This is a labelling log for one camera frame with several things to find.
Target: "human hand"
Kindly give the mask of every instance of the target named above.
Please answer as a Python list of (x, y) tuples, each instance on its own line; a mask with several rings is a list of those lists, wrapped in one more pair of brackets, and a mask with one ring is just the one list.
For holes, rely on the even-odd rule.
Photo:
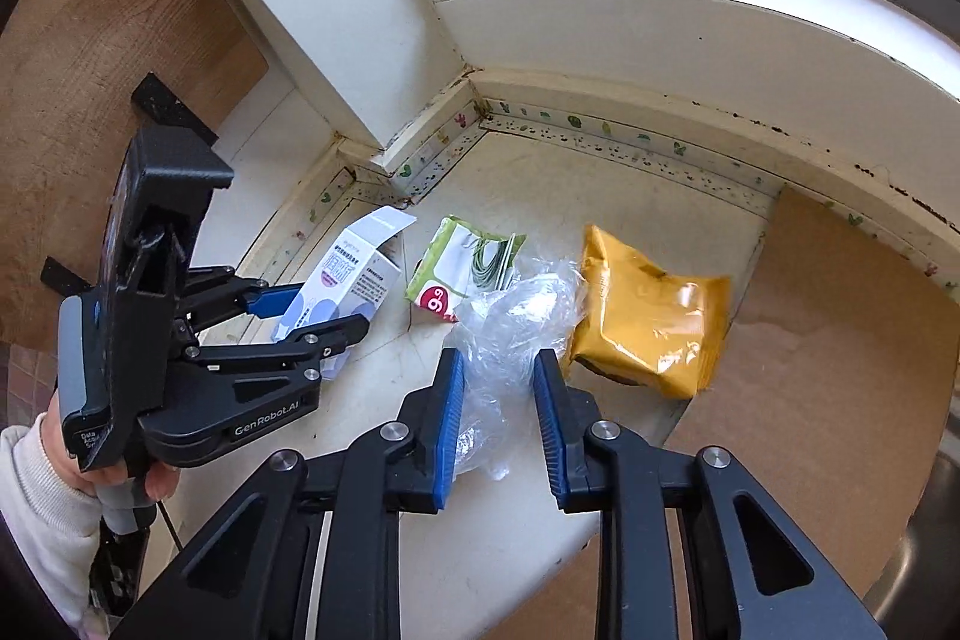
[[(103, 469), (91, 469), (89, 472), (80, 472), (80, 466), (75, 458), (67, 453), (64, 444), (64, 432), (59, 420), (59, 392), (54, 392), (47, 408), (45, 418), (40, 422), (40, 442), (47, 453), (50, 465), (56, 475), (66, 485), (83, 491), (90, 496), (96, 496), (98, 485), (120, 485), (127, 480), (127, 466), (123, 462)], [(152, 501), (169, 499), (176, 491), (179, 482), (179, 470), (159, 461), (150, 465), (150, 471), (144, 480), (144, 490)]]

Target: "metal sink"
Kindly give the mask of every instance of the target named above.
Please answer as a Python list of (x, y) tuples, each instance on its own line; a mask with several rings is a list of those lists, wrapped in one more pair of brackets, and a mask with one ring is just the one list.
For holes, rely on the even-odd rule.
[(960, 420), (953, 415), (923, 498), (864, 598), (889, 640), (960, 638)]

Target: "green and white package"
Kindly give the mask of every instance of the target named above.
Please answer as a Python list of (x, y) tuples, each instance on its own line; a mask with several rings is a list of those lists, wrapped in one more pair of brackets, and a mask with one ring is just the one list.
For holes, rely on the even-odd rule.
[(514, 258), (526, 234), (502, 237), (448, 215), (427, 245), (407, 286), (416, 306), (454, 321), (453, 310), (477, 292), (502, 290), (514, 275)]

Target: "person's wrist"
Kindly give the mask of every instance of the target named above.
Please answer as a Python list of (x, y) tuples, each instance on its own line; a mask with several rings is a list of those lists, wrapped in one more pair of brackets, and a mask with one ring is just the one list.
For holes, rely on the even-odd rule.
[(85, 494), (93, 495), (94, 488), (90, 482), (80, 477), (80, 470), (73, 458), (70, 458), (64, 445), (64, 436), (59, 429), (59, 421), (51, 418), (49, 414), (44, 415), (40, 421), (40, 445), (43, 446), (43, 452), (47, 456), (47, 461), (53, 468), (56, 477), (59, 477), (66, 485)]

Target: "white sleeve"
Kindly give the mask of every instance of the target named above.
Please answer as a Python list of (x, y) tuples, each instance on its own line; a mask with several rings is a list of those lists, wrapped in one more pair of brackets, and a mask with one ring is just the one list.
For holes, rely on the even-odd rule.
[(47, 598), (77, 632), (100, 544), (100, 501), (66, 485), (40, 441), (40, 421), (0, 432), (0, 512)]

